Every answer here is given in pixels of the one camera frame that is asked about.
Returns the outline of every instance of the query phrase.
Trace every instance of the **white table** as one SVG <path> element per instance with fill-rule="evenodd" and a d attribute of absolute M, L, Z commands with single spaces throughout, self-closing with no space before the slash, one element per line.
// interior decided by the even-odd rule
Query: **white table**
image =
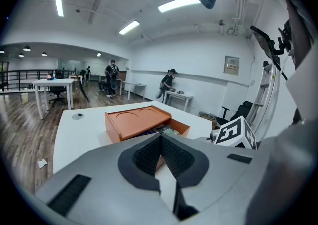
<path fill-rule="evenodd" d="M 41 112 L 38 87 L 42 86 L 44 89 L 45 106 L 46 106 L 46 110 L 49 111 L 48 100 L 47 100 L 47 96 L 46 96 L 46 88 L 47 87 L 57 87 L 57 86 L 63 87 L 63 86 L 65 86 L 66 87 L 66 96 L 67 96 L 67 100 L 68 100 L 68 110 L 71 110 L 73 108 L 73 94 L 72 94 L 72 83 L 73 82 L 74 82 L 73 79 L 56 79 L 56 80 L 52 80 L 52 81 L 47 81 L 46 79 L 42 79 L 42 80 L 38 80 L 38 81 L 33 82 L 33 85 L 35 87 L 36 104 L 38 106 L 41 120 L 43 120 L 43 115 Z"/>
<path fill-rule="evenodd" d="M 92 81 L 98 81 L 98 82 L 101 82 L 103 80 L 103 78 L 105 79 L 106 76 L 100 76 L 100 75 L 89 75 L 89 78 L 88 78 L 88 82 L 90 82 L 91 78 L 93 78 Z"/>
<path fill-rule="evenodd" d="M 121 95 L 121 89 L 122 89 L 122 84 L 128 84 L 129 85 L 129 89 L 128 89 L 128 100 L 130 99 L 130 92 L 131 92 L 131 86 L 143 86 L 145 88 L 144 90 L 144 98 L 146 96 L 146 91 L 147 91 L 147 85 L 146 84 L 139 84 L 139 83 L 130 83 L 130 82 L 125 82 L 125 81 L 121 81 L 120 82 L 120 91 L 119 91 L 119 95 Z"/>
<path fill-rule="evenodd" d="M 188 106 L 189 100 L 193 98 L 193 96 L 189 96 L 189 95 L 185 95 L 185 94 L 178 94 L 176 92 L 165 91 L 164 101 L 163 101 L 164 104 L 166 104 L 167 94 L 170 95 L 169 99 L 171 97 L 174 97 L 177 99 L 185 100 L 185 105 L 184 105 L 183 111 L 187 111 L 187 106 Z"/>
<path fill-rule="evenodd" d="M 69 76 L 69 79 L 77 79 L 75 75 Z M 83 76 L 79 75 L 80 82 L 83 84 Z"/>
<path fill-rule="evenodd" d="M 53 173 L 56 173 L 90 150 L 113 144 L 106 131 L 105 112 L 112 113 L 151 105 L 169 112 L 173 119 L 190 126 L 187 138 L 196 139 L 209 136 L 211 133 L 211 121 L 157 101 L 102 108 L 65 110 L 61 116 L 55 138 Z M 78 113 L 83 114 L 82 119 L 72 119 L 72 116 Z M 167 165 L 163 165 L 156 172 L 156 179 L 160 181 L 163 200 L 173 209 L 176 181 Z"/>

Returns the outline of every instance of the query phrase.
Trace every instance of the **fluorescent ceiling light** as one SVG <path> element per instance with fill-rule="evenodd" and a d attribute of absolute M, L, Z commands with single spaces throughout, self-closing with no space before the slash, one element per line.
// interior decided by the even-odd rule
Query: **fluorescent ceiling light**
<path fill-rule="evenodd" d="M 200 4 L 200 3 L 201 2 L 199 0 L 175 0 L 167 4 L 164 4 L 162 6 L 159 6 L 158 10 L 164 13 L 175 8 L 180 8 L 180 7 L 193 5 L 193 4 Z"/>
<path fill-rule="evenodd" d="M 26 45 L 23 50 L 24 50 L 24 51 L 31 51 L 31 48 L 30 48 L 29 45 Z"/>
<path fill-rule="evenodd" d="M 58 10 L 58 15 L 64 16 L 63 15 L 63 8 L 62 8 L 62 0 L 55 0 L 55 4 L 56 4 L 56 9 Z"/>
<path fill-rule="evenodd" d="M 139 22 L 134 21 L 132 23 L 130 23 L 129 25 L 127 25 L 124 29 L 122 29 L 119 33 L 121 35 L 125 35 L 126 33 L 128 33 L 129 31 L 131 31 L 132 29 L 134 29 L 135 27 L 137 27 L 138 25 L 140 25 Z"/>

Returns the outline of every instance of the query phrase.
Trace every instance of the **crumpled paper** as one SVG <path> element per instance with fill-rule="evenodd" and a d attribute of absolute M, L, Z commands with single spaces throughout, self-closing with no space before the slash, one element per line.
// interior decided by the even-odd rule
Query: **crumpled paper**
<path fill-rule="evenodd" d="M 43 168 L 45 165 L 47 165 L 47 162 L 45 159 L 42 159 L 41 161 L 38 161 L 39 168 Z"/>

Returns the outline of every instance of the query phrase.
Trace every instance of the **white wall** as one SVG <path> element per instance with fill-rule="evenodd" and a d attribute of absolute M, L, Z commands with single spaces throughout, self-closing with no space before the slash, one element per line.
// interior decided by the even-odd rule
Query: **white wall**
<path fill-rule="evenodd" d="M 256 27 L 267 33 L 272 40 L 275 40 L 275 45 L 277 45 L 277 37 L 281 37 L 278 27 L 283 29 L 287 20 L 288 12 L 285 5 L 281 4 L 278 0 L 264 0 L 263 11 L 261 12 Z M 263 62 L 270 62 L 270 59 L 266 57 L 264 51 L 260 48 L 260 45 L 254 38 L 251 39 L 251 42 L 255 54 L 255 62 L 253 63 L 251 72 L 251 82 L 255 81 L 255 83 L 249 87 L 246 98 L 247 100 L 254 102 L 261 81 Z M 287 52 L 279 57 L 281 59 L 281 64 L 283 64 L 287 57 Z M 290 77 L 294 71 L 295 66 L 292 59 L 289 57 L 284 69 L 285 75 Z M 286 88 L 286 81 L 281 76 L 279 95 L 274 115 L 266 115 L 267 117 L 270 116 L 270 118 L 266 119 L 267 121 L 263 125 L 263 127 L 266 128 L 269 124 L 266 137 L 276 136 L 284 128 L 288 127 L 292 123 L 295 109 L 296 105 Z"/>
<path fill-rule="evenodd" d="M 105 60 L 103 62 L 92 62 L 94 60 L 90 60 L 91 62 L 85 62 L 85 69 L 90 66 L 90 71 L 92 74 L 94 75 L 100 75 L 100 76 L 104 76 L 105 75 L 105 69 L 108 65 L 110 65 L 110 61 L 109 60 Z M 119 71 L 123 72 L 126 71 L 125 65 L 126 65 L 126 61 L 125 59 L 122 60 L 116 60 L 116 65 L 119 68 Z"/>
<path fill-rule="evenodd" d="M 225 56 L 240 58 L 238 76 L 223 73 Z M 221 106 L 226 106 L 230 117 L 245 101 L 252 62 L 253 55 L 241 37 L 182 35 L 135 47 L 131 80 L 147 84 L 146 98 L 156 100 L 161 80 L 168 69 L 175 68 L 179 74 L 172 87 L 194 96 L 188 112 L 222 116 Z M 143 94 L 141 87 L 136 93 Z M 173 99 L 171 105 L 183 109 L 184 102 Z"/>
<path fill-rule="evenodd" d="M 58 66 L 57 58 L 49 57 L 23 57 L 19 59 L 9 59 L 9 70 L 40 70 L 56 69 Z"/>
<path fill-rule="evenodd" d="M 253 55 L 242 37 L 190 34 L 167 37 L 134 49 L 132 70 L 200 75 L 249 85 Z M 239 75 L 223 73 L 225 56 L 240 58 Z"/>
<path fill-rule="evenodd" d="M 69 71 L 73 71 L 74 69 L 76 69 L 77 73 L 80 72 L 81 70 L 86 69 L 85 66 L 86 66 L 85 62 L 77 61 L 77 60 L 59 59 L 59 63 L 58 63 L 59 69 L 64 68 L 65 70 L 69 70 Z"/>

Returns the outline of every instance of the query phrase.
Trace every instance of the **black rubber strip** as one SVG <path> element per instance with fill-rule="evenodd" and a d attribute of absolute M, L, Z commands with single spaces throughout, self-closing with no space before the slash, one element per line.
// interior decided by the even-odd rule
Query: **black rubber strip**
<path fill-rule="evenodd" d="M 75 176 L 60 193 L 50 201 L 48 206 L 62 216 L 66 216 L 76 200 L 82 194 L 91 178 L 83 175 Z"/>
<path fill-rule="evenodd" d="M 246 156 L 241 156 L 241 155 L 237 155 L 237 154 L 230 154 L 227 158 L 232 159 L 232 160 L 236 160 L 242 163 L 246 163 L 246 164 L 250 164 L 251 161 L 253 160 L 253 158 L 251 157 L 246 157 Z"/>

